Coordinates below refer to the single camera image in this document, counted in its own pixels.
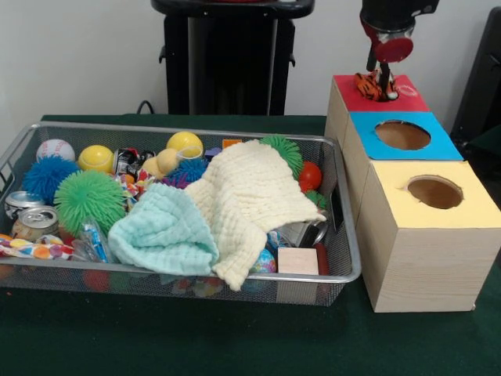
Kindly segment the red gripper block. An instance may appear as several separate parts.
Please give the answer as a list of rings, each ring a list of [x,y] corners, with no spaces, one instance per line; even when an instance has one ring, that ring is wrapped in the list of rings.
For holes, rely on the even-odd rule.
[[[416,25],[414,19],[396,29],[375,27],[361,19],[362,27],[371,41],[366,70],[372,72],[380,63],[379,85],[383,99],[390,99],[388,87],[391,70],[388,63],[397,63],[406,59],[413,51],[412,33]]]

